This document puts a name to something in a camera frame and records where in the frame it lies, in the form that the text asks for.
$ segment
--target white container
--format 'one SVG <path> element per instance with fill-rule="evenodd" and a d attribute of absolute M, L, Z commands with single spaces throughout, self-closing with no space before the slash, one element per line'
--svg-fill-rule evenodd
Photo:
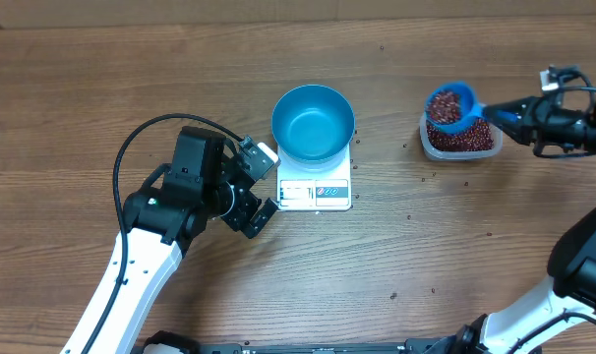
<path fill-rule="evenodd" d="M 429 143 L 429 137 L 427 136 L 427 117 L 423 113 L 420 118 L 420 140 L 423 143 L 423 149 L 427 158 L 434 161 L 468 161 L 472 159 L 490 157 L 497 154 L 502 149 L 504 143 L 504 133 L 501 129 L 490 124 L 491 136 L 493 137 L 493 148 L 484 151 L 463 151 L 463 152 L 450 152 L 440 151 L 431 143 Z"/>

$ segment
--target tabletop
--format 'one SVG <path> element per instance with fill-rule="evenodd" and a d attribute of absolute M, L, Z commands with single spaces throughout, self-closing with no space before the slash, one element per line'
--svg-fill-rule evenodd
<path fill-rule="evenodd" d="M 492 158 L 432 162 L 419 118 L 448 81 L 486 103 L 539 94 L 552 63 L 596 84 L 596 16 L 0 30 L 0 353 L 57 352 L 71 335 L 114 245 L 111 169 L 138 125 L 193 113 L 275 147 L 273 106 L 304 84 L 354 108 L 353 209 L 278 212 L 253 240 L 210 222 L 140 340 L 392 342 L 505 308 L 596 206 L 596 156 L 541 159 L 504 136 Z M 123 198 L 185 124 L 131 144 Z M 274 198 L 275 176 L 256 193 Z M 596 327 L 544 349 L 596 353 Z"/>

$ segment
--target blue bowl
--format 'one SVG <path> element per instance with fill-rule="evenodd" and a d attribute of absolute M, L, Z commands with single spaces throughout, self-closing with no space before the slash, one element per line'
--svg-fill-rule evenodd
<path fill-rule="evenodd" d="M 429 103 L 434 96 L 445 90 L 452 91 L 459 95 L 459 108 L 462 118 L 455 123 L 442 124 L 434 122 L 428 113 L 427 121 L 432 123 L 436 128 L 444 133 L 458 134 L 472 127 L 477 118 L 484 118 L 482 114 L 483 106 L 477 101 L 475 91 L 472 87 L 462 82 L 445 84 L 436 89 L 434 93 L 427 98 L 427 102 L 425 102 L 425 111 L 427 111 Z"/>
<path fill-rule="evenodd" d="M 355 114 L 341 93 L 305 85 L 286 93 L 271 113 L 271 132 L 289 156 L 302 162 L 332 159 L 350 143 Z"/>

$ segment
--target kitchen scale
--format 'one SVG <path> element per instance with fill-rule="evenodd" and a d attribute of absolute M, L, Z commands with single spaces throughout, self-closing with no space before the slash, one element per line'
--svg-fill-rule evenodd
<path fill-rule="evenodd" d="M 280 210 L 349 210 L 350 146 L 322 163 L 304 163 L 278 148 L 276 194 Z"/>

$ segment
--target white scale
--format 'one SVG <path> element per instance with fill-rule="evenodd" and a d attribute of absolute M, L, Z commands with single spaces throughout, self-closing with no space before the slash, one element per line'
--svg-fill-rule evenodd
<path fill-rule="evenodd" d="M 350 147 L 333 159 L 309 164 L 296 161 L 278 148 L 276 183 L 280 210 L 349 210 Z"/>

